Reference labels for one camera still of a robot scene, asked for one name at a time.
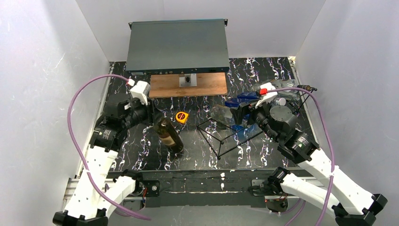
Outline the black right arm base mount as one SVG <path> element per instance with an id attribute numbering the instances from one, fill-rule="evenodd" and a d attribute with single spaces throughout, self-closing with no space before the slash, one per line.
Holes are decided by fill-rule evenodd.
<path id="1" fill-rule="evenodd" d="M 276 185 L 274 182 L 268 182 L 268 180 L 260 179 L 252 180 L 248 191 L 255 197 L 272 196 L 272 198 L 264 199 L 266 208 L 271 212 L 282 213 L 287 211 L 288 194 L 283 192 L 282 188 L 279 185 Z"/>

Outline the clear square bottle black cap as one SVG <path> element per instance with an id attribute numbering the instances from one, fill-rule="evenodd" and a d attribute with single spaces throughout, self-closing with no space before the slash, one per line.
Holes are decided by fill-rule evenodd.
<path id="1" fill-rule="evenodd" d="M 307 91 L 311 90 L 311 86 L 309 86 L 309 85 L 301 85 L 301 84 L 297 83 L 295 79 L 287 79 L 287 80 L 274 79 L 274 80 L 267 81 L 266 83 L 270 83 L 276 89 L 282 89 L 282 88 L 287 88 L 287 87 L 295 87 L 295 88 L 305 89 Z M 284 91 L 281 91 L 279 93 L 283 93 L 283 94 L 298 94 L 299 91 L 297 91 L 297 90 L 284 90 Z"/>

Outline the blue square bottle front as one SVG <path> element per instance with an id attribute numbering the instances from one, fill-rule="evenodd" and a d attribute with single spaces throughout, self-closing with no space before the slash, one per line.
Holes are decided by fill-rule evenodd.
<path id="1" fill-rule="evenodd" d="M 277 92 L 272 92 L 273 100 L 271 101 L 272 106 L 285 106 L 287 101 L 285 98 L 280 97 Z M 255 101 L 259 97 L 257 96 L 256 92 L 243 92 L 237 95 L 237 99 L 241 102 L 250 102 Z"/>

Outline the black wire wine rack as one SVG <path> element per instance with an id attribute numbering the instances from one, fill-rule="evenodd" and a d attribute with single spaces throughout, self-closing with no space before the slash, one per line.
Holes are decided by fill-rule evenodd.
<path id="1" fill-rule="evenodd" d="M 264 84 L 262 88 L 275 88 L 270 83 Z M 310 91 L 301 88 L 295 87 L 287 87 L 282 89 L 276 89 L 277 92 L 284 91 L 284 90 L 297 90 L 299 91 L 300 97 L 307 94 L 311 97 L 312 93 L 317 89 L 311 87 Z M 263 103 L 262 106 L 271 106 L 270 109 L 270 119 L 269 119 L 269 126 L 271 131 L 269 133 L 264 133 L 259 128 L 259 131 L 248 137 L 246 140 L 237 144 L 240 146 L 251 139 L 257 137 L 264 133 L 267 137 L 269 137 L 272 141 L 277 143 L 278 148 L 277 150 L 285 156 L 287 159 L 293 161 L 294 163 L 303 162 L 306 160 L 311 160 L 310 155 L 314 152 L 315 149 L 319 147 L 319 145 L 309 137 L 309 135 L 297 128 L 297 115 L 300 112 L 300 108 L 294 108 L 293 106 L 272 106 L 271 103 Z M 223 145 L 225 140 L 229 139 L 230 137 L 239 137 L 240 133 L 243 133 L 248 127 L 242 127 L 237 125 L 225 125 L 221 122 L 218 122 L 212 118 L 207 120 L 208 123 L 215 125 L 216 127 L 221 127 L 223 129 L 229 129 L 231 133 L 223 138 L 219 138 L 214 136 L 212 133 L 207 132 L 201 124 L 196 126 L 199 133 L 203 136 L 205 140 L 208 140 L 209 137 L 217 140 L 219 145 Z"/>

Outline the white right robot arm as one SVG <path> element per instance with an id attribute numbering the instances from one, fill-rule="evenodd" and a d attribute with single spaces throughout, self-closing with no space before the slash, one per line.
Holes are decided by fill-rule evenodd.
<path id="1" fill-rule="evenodd" d="M 278 151 L 309 172 L 318 187 L 279 167 L 268 177 L 273 192 L 295 195 L 332 216 L 340 226 L 371 226 L 387 204 L 382 194 L 372 194 L 350 179 L 305 132 L 296 128 L 297 117 L 286 106 L 242 103 L 231 109 L 236 124 L 245 116 L 277 145 Z"/>

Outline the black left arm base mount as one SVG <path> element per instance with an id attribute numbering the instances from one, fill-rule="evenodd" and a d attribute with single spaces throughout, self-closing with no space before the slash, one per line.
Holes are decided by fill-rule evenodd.
<path id="1" fill-rule="evenodd" d="M 158 197 L 160 195 L 160 181 L 142 180 L 138 182 L 137 195 L 141 197 Z"/>

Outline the clear round glass bottle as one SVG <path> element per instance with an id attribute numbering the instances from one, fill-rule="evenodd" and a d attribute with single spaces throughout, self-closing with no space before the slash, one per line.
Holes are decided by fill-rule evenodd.
<path id="1" fill-rule="evenodd" d="M 276 89 L 287 88 L 287 87 L 297 87 L 297 82 L 293 79 L 290 80 L 270 80 L 255 84 L 250 90 L 255 92 L 260 89 L 262 84 L 270 82 Z M 279 97 L 283 97 L 288 101 L 299 101 L 300 95 L 297 90 L 285 90 L 278 92 Z"/>

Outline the blue square bottle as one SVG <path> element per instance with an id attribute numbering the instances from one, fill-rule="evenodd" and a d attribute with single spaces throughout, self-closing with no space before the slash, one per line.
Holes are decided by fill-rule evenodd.
<path id="1" fill-rule="evenodd" d="M 287 101 L 285 98 L 280 97 L 277 92 L 272 92 L 273 100 L 271 101 L 272 106 L 285 106 Z M 241 102 L 250 102 L 255 101 L 259 97 L 257 96 L 256 92 L 243 92 L 237 95 L 237 99 Z"/>
<path id="2" fill-rule="evenodd" d="M 245 102 L 245 103 L 249 103 L 249 107 L 250 107 L 255 102 L 257 102 L 257 100 L 250 101 L 250 102 Z M 225 101 L 225 106 L 229 107 L 231 109 L 232 107 L 238 107 L 238 105 L 240 103 L 244 103 L 244 102 L 239 101 L 237 98 L 231 98 L 231 99 Z M 240 124 L 240 126 L 242 126 L 242 127 L 250 127 L 251 125 L 248 125 L 248 119 L 249 119 L 249 114 L 244 116 L 244 119 L 243 119 L 242 123 Z"/>

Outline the dark green wine bottle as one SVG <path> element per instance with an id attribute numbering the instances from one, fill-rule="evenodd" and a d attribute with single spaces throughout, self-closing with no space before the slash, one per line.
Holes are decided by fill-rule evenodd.
<path id="1" fill-rule="evenodd" d="M 153 127 L 162 143 L 166 145 L 172 153 L 180 154 L 183 151 L 183 142 L 168 118 L 159 117 L 155 121 Z"/>

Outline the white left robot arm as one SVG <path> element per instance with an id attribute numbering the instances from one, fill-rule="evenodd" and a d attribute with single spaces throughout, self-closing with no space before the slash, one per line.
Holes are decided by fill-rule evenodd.
<path id="1" fill-rule="evenodd" d="M 131 97 L 109 101 L 97 120 L 86 154 L 81 154 L 84 170 L 63 211 L 56 212 L 57 226 L 106 226 L 109 217 L 122 207 L 124 199 L 158 192 L 155 181 L 145 181 L 141 172 L 125 170 L 107 187 L 107 176 L 128 131 L 146 122 L 153 123 L 159 111 L 147 94 L 131 92 Z"/>

